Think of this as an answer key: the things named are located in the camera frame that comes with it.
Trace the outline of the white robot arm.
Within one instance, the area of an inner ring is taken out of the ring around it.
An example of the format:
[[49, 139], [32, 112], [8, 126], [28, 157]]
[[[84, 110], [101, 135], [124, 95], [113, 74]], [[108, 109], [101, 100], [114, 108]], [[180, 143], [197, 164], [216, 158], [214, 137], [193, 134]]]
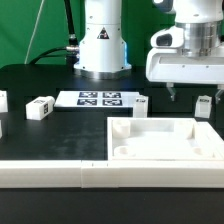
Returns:
[[[216, 98], [224, 93], [223, 0], [152, 0], [175, 16], [175, 25], [150, 40], [146, 77], [164, 82], [171, 94], [176, 83], [213, 84]], [[79, 75], [118, 78], [131, 69], [121, 37], [121, 0], [85, 0], [85, 36], [81, 40]]]

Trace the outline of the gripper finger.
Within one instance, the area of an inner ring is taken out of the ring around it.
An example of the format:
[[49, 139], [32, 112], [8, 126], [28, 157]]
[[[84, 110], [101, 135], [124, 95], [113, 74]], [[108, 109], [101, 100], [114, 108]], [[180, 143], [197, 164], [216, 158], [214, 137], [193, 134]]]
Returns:
[[166, 88], [167, 88], [167, 90], [170, 94], [171, 100], [174, 101], [175, 98], [176, 98], [176, 89], [174, 87], [174, 84], [173, 83], [167, 83]]
[[221, 96], [224, 93], [224, 84], [217, 85], [217, 92], [215, 94], [215, 102], [218, 104], [221, 100]]

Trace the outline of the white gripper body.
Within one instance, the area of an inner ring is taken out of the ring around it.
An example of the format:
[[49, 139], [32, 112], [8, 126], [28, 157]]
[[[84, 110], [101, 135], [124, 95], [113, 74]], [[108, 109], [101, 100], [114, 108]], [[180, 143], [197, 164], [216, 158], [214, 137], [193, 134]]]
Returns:
[[153, 48], [147, 56], [146, 77], [151, 82], [224, 85], [224, 46], [193, 58], [178, 49]]

